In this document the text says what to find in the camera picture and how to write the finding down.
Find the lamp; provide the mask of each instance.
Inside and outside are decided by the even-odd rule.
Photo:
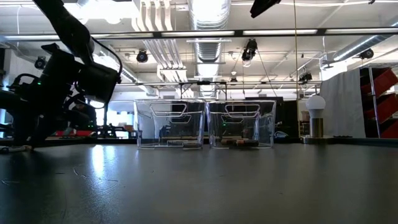
[[[310,112],[310,135],[311,138],[323,138],[323,110],[326,102],[321,96],[311,96],[306,102]]]

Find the ceiling beam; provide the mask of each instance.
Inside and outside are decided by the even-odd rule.
[[[314,28],[314,29],[263,29],[263,30],[188,30],[153,32],[95,33],[97,40],[143,39],[201,39],[232,37],[319,37],[339,35],[397,35],[398,27]],[[1,42],[51,42],[59,41],[56,34],[1,34]]]

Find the black cable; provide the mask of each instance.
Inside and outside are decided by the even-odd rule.
[[[101,47],[105,48],[107,51],[109,51],[111,54],[113,54],[113,55],[116,57],[116,59],[117,59],[118,62],[119,62],[119,72],[118,72],[118,75],[120,76],[120,74],[122,74],[122,71],[123,71],[123,63],[122,63],[122,60],[119,58],[119,56],[118,56],[115,52],[113,52],[111,49],[107,48],[107,46],[101,44],[101,43],[100,43],[98,40],[96,40],[94,37],[91,37],[91,38],[93,39],[94,42],[96,42],[96,43],[97,43],[98,45],[100,45]]]
[[[233,72],[234,70],[235,70],[235,67],[236,67],[236,64],[238,63],[238,61],[239,61],[239,58],[241,58],[242,57],[242,50],[243,49],[245,49],[246,48],[246,46],[247,46],[247,44],[248,44],[248,40],[246,41],[246,43],[243,45],[243,47],[241,48],[241,51],[239,51],[239,56],[238,56],[238,58],[236,59],[236,61],[235,61],[235,64],[234,64],[234,67],[232,68],[232,71],[231,72]]]
[[[266,70],[266,66],[264,65],[264,62],[262,61],[262,58],[261,58],[261,54],[260,54],[260,51],[259,51],[259,49],[257,49],[257,53],[259,54],[259,57],[260,57],[260,60],[261,60],[261,64],[262,64],[262,67],[264,68],[264,71],[266,72],[266,75],[267,75],[267,78],[268,78],[269,84],[270,84],[270,86],[271,86],[271,88],[272,88],[272,91],[274,92],[275,96],[276,96],[276,97],[278,97],[278,95],[276,95],[276,92],[275,92],[275,90],[274,90],[274,87],[272,86],[271,79],[270,79],[270,78],[269,78],[269,76],[268,76],[268,73],[267,73],[267,70]]]

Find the dark tabletop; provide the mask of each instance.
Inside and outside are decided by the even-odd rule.
[[[0,223],[398,223],[398,149],[60,146],[0,156]]]

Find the transparent storage container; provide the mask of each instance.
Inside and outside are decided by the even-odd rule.
[[[211,147],[260,149],[274,144],[275,101],[221,100],[206,107]]]
[[[202,100],[136,100],[134,124],[138,147],[200,149],[205,108]]]

